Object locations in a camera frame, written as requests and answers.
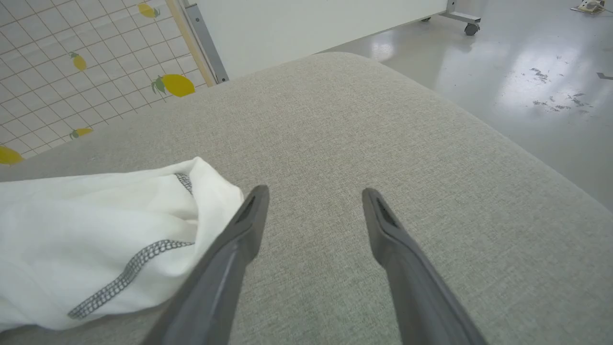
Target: white wall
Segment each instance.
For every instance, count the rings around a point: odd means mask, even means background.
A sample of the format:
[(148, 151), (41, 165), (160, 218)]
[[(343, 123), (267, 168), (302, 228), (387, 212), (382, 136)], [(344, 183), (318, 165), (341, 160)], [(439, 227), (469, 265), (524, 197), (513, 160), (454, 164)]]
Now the white wall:
[(447, 0), (196, 2), (230, 79), (444, 12)]

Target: grid pattern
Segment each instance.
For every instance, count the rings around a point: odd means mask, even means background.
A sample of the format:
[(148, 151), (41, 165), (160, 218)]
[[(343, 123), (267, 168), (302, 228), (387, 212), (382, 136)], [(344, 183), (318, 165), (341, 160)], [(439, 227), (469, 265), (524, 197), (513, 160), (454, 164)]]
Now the grid pattern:
[(164, 74), (206, 86), (164, 0), (0, 0), (0, 145), (23, 158), (174, 98)]

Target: gray upholstery fabric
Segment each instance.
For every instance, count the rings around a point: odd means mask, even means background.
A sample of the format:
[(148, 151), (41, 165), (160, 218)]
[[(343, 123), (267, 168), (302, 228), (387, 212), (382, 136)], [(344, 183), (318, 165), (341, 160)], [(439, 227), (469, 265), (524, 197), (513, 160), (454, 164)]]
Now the gray upholstery fabric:
[[(196, 155), (271, 203), (233, 344), (392, 344), (368, 244), (377, 188), (492, 344), (613, 341), (613, 215), (535, 157), (378, 63), (326, 53), (188, 96), (2, 172), (158, 168)], [(160, 308), (7, 344), (134, 344)]]

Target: white towel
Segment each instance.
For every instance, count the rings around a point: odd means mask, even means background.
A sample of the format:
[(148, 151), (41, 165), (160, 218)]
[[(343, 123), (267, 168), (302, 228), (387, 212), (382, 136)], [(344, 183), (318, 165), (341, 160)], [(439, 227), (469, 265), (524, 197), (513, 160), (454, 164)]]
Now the white towel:
[(242, 201), (198, 157), (0, 183), (0, 331), (62, 330), (168, 300)]

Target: caster wheel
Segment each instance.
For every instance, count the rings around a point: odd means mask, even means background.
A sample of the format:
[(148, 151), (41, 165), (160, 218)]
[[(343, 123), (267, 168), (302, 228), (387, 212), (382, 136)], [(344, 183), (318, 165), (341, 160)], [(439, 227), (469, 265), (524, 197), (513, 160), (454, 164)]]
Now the caster wheel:
[(466, 25), (464, 32), (469, 36), (474, 36), (474, 34), (476, 34), (477, 31), (479, 30), (481, 30), (481, 27), (479, 27), (479, 24), (468, 24)]

